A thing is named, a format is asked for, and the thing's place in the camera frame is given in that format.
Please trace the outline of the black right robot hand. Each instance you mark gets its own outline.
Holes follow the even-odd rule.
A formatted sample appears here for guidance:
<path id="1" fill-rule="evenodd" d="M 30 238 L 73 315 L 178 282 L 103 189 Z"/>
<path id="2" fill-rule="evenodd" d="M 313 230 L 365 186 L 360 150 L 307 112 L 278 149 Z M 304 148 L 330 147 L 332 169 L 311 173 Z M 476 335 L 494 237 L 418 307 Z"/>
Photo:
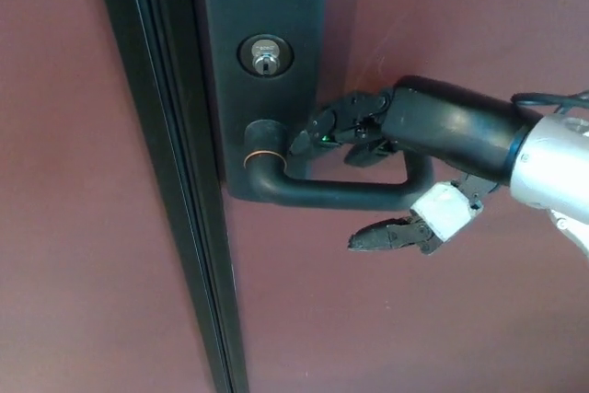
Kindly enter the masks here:
<path id="1" fill-rule="evenodd" d="M 365 227 L 352 251 L 416 246 L 431 254 L 483 210 L 483 198 L 510 182 L 514 161 L 540 116 L 532 110 L 421 76 L 402 77 L 378 94 L 352 92 L 318 110 L 291 146 L 315 155 L 344 144 L 351 155 L 394 150 L 437 158 L 462 171 L 435 183 L 410 207 L 410 216 Z"/>

